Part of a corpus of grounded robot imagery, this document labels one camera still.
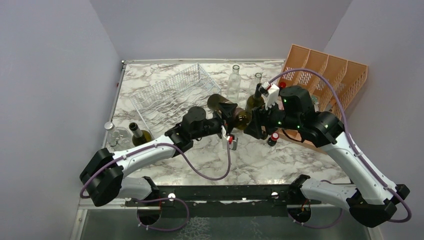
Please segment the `dark-neck green wine bottle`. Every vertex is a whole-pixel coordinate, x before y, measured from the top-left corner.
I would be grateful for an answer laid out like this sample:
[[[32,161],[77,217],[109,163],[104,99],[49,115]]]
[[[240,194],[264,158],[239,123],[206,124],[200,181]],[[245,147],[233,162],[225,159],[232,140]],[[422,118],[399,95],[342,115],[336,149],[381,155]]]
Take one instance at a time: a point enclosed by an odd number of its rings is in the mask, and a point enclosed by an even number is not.
[[[264,99],[262,98],[262,93],[260,92],[261,83],[258,83],[255,87],[255,90],[252,95],[250,95],[246,101],[245,110],[248,113],[251,113],[253,108],[260,107],[264,104]]]

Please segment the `silver-neck green wine bottle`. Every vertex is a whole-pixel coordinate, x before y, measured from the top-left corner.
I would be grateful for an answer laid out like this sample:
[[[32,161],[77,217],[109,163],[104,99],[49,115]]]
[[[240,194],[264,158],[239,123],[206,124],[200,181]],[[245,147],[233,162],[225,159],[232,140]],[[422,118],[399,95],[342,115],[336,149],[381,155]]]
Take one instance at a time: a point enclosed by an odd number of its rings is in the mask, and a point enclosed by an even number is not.
[[[232,128],[241,131],[247,128],[252,119],[251,114],[245,109],[218,93],[209,96],[207,99],[207,107],[223,117]]]

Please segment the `green wine bottle near left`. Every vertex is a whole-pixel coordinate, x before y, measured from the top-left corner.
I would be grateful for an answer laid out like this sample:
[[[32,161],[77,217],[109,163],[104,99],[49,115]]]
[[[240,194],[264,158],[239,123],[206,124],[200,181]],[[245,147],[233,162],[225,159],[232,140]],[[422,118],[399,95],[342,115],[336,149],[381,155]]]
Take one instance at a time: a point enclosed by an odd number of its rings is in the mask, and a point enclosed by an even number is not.
[[[153,140],[152,135],[148,131],[140,129],[135,122],[131,122],[128,127],[133,134],[131,140],[135,147],[146,144]]]

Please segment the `clear jar silver lid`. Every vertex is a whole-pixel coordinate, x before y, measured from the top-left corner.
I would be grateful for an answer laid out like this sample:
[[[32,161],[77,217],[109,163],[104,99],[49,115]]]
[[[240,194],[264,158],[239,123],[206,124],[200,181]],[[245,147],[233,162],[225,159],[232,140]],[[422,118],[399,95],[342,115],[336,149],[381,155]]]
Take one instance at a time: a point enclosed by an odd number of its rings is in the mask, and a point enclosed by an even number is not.
[[[107,131],[107,143],[115,152],[132,148],[132,136],[126,128],[115,126],[111,121],[106,122],[104,128]]]

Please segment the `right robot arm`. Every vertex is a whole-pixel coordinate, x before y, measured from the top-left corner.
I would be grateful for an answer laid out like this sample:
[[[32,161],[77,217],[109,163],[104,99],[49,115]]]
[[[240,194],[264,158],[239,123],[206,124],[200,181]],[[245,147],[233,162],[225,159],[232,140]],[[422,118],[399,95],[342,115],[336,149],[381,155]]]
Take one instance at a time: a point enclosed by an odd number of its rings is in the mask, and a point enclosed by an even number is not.
[[[369,228],[393,221],[397,204],[403,203],[410,192],[408,187],[385,178],[360,152],[337,116],[316,111],[309,92],[298,85],[280,88],[258,84],[254,96],[263,102],[252,107],[245,134],[260,139],[277,129],[296,130],[302,141],[326,152],[353,182],[352,187],[343,187],[302,174],[288,187],[292,202],[316,200],[331,204]]]

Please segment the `clear square glass bottle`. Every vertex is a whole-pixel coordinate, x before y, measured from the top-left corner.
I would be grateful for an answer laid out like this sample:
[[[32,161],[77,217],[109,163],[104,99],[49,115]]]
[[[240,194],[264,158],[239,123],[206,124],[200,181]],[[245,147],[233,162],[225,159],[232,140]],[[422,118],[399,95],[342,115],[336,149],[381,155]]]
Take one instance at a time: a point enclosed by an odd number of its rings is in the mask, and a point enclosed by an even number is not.
[[[227,98],[233,103],[239,101],[241,81],[240,66],[235,64],[232,66],[232,73],[229,75],[226,90]]]

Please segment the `small red-cap black bottle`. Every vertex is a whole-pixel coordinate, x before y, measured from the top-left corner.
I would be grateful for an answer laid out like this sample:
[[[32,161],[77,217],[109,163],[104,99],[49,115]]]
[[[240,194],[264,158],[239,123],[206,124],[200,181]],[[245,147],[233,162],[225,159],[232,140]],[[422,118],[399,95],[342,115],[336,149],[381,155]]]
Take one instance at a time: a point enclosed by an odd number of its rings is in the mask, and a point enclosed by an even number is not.
[[[277,144],[279,138],[280,138],[279,134],[277,132],[274,132],[267,139],[267,144],[269,146],[273,147],[273,146],[275,146]]]

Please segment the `clear textured glass bottle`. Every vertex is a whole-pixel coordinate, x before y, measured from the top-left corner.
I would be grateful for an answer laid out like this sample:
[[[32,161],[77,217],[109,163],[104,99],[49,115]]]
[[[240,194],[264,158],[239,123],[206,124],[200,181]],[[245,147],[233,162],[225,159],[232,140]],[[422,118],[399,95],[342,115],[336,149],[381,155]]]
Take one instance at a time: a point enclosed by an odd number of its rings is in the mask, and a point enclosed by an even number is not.
[[[256,88],[257,88],[257,84],[261,83],[262,80],[262,73],[261,72],[257,72],[254,75],[254,78],[250,81],[248,89],[247,89],[247,96],[251,96],[255,93]]]

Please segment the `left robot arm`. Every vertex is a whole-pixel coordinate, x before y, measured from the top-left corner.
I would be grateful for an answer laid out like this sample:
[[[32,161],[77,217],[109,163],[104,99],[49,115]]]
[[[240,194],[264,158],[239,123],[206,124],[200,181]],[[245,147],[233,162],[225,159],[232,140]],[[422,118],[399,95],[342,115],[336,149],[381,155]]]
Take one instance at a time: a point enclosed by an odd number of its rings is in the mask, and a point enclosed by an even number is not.
[[[223,148],[230,152],[237,147],[237,138],[231,133],[234,128],[233,113],[236,103],[219,103],[218,111],[208,119],[206,111],[199,106],[191,107],[182,121],[158,138],[142,145],[115,152],[107,148],[98,150],[79,178],[83,184],[82,199],[91,199],[101,207],[115,198],[138,198],[144,205],[157,200],[157,188],[149,177],[128,178],[128,175],[158,161],[182,156],[193,168],[185,152],[193,147],[195,140],[218,135]]]

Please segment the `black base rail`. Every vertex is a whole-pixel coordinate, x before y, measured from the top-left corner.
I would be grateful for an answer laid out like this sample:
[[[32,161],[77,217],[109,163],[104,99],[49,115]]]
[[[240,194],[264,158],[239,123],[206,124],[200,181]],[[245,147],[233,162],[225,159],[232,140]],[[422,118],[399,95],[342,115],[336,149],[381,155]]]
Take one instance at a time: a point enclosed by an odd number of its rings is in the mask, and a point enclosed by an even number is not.
[[[307,201],[287,184],[268,185],[183,185],[158,186],[148,197],[152,203],[135,199],[125,202],[142,216],[163,218],[286,217],[288,208],[318,205]]]

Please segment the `orange plastic file organizer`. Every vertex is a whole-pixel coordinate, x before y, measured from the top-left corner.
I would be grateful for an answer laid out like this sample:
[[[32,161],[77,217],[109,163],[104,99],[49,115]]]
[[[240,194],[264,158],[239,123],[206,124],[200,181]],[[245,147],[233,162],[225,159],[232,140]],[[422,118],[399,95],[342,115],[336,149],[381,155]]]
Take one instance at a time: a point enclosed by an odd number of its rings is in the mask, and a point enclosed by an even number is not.
[[[322,75],[334,88],[345,111],[367,80],[368,66],[328,53],[292,44],[282,72],[304,68]],[[305,71],[290,72],[274,83],[285,82],[286,87],[299,85],[309,91],[317,111],[329,111],[339,119],[341,110],[336,98],[319,77]]]

